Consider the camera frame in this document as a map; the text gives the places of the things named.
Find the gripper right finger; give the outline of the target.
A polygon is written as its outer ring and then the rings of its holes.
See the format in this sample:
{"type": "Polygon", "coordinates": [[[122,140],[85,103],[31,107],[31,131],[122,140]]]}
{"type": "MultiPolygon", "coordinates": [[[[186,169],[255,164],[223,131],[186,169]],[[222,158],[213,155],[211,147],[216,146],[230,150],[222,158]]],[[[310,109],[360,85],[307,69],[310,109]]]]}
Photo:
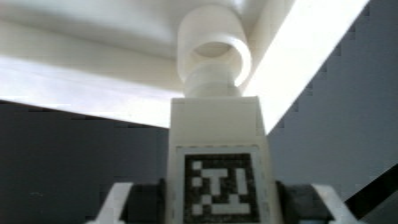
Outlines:
{"type": "Polygon", "coordinates": [[[333,188],[319,184],[277,184],[282,224],[362,224],[333,188]]]}

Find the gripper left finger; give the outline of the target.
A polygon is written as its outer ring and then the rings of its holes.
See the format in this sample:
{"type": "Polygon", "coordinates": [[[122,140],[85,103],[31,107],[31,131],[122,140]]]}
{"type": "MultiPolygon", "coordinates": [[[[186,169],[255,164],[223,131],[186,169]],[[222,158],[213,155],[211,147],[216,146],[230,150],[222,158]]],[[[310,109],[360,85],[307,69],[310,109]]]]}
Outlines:
{"type": "Polygon", "coordinates": [[[163,182],[111,185],[97,215],[85,224],[163,224],[163,182]]]}

